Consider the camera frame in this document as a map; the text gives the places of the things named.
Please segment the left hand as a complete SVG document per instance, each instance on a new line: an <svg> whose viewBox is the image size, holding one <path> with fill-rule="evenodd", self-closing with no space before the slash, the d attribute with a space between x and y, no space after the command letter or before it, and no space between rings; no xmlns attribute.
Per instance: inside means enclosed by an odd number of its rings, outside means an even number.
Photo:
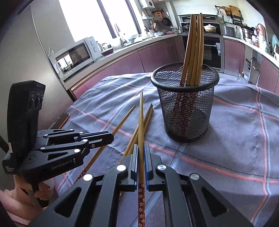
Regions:
<svg viewBox="0 0 279 227"><path fill-rule="evenodd" d="M53 197L53 178L39 183L36 192L18 175L14 175L14 182L15 189L1 191L1 226L27 226L45 210L35 204L37 199L47 201Z"/></svg>

